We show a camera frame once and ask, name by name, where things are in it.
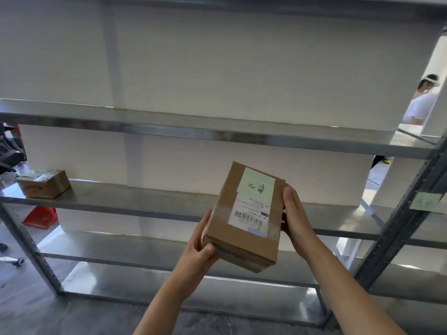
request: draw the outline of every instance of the small cardboard box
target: small cardboard box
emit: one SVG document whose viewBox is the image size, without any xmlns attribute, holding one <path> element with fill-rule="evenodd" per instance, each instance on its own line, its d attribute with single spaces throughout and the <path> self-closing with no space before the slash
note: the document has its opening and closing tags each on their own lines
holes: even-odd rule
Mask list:
<svg viewBox="0 0 447 335">
<path fill-rule="evenodd" d="M 28 197 L 53 199 L 70 187 L 65 171 L 56 169 L 31 170 L 16 178 L 19 187 Z"/>
<path fill-rule="evenodd" d="M 278 257 L 286 182 L 233 162 L 202 234 L 221 258 L 258 273 Z"/>
</svg>

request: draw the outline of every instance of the barcode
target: barcode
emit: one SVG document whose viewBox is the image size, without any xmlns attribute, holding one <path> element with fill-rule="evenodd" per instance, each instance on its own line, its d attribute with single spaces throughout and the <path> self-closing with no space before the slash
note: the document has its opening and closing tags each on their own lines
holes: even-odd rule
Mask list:
<svg viewBox="0 0 447 335">
<path fill-rule="evenodd" d="M 241 213 L 238 211 L 235 211 L 234 215 L 237 216 L 238 218 L 242 218 L 244 220 L 247 220 L 248 222 L 253 222 L 253 223 L 259 225 L 260 227 L 262 227 L 262 220 L 257 219 L 254 216 L 244 214 L 244 213 Z"/>
</svg>

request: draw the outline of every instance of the green sticky note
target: green sticky note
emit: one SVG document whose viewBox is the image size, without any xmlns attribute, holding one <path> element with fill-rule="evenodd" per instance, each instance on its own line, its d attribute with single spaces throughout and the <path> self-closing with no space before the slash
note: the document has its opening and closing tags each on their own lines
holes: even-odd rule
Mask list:
<svg viewBox="0 0 447 335">
<path fill-rule="evenodd" d="M 275 179 L 273 177 L 246 168 L 237 187 L 237 192 L 270 206 L 274 186 Z"/>
<path fill-rule="evenodd" d="M 433 194 L 420 191 L 416 194 L 416 197 L 410 205 L 410 209 L 432 212 L 438 207 L 441 196 L 442 194 Z"/>
</svg>

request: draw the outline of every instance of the hand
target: hand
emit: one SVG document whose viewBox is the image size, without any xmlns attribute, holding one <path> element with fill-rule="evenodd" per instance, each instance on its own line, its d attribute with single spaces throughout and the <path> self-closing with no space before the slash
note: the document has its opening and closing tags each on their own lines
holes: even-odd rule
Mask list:
<svg viewBox="0 0 447 335">
<path fill-rule="evenodd" d="M 308 245 L 310 242 L 318 240 L 318 237 L 310 225 L 296 190 L 288 185 L 284 188 L 282 194 L 284 205 L 286 206 L 286 214 L 283 214 L 285 223 L 281 224 L 281 230 L 289 236 L 296 252 L 304 259 L 307 259 L 308 249 L 311 248 Z"/>
<path fill-rule="evenodd" d="M 201 248 L 202 232 L 210 215 L 211 210 L 198 223 L 182 256 L 166 281 L 166 284 L 171 285 L 182 299 L 191 296 L 210 267 L 217 261 L 213 244 L 209 243 L 205 248 Z"/>
</svg>

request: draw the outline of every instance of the red dustpan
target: red dustpan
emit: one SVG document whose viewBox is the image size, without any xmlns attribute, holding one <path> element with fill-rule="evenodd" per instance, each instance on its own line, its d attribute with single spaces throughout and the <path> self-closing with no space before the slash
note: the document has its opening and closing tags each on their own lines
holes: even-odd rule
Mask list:
<svg viewBox="0 0 447 335">
<path fill-rule="evenodd" d="M 24 225 L 39 229 L 48 229 L 58 220 L 56 209 L 48 207 L 36 207 L 23 221 Z"/>
</svg>

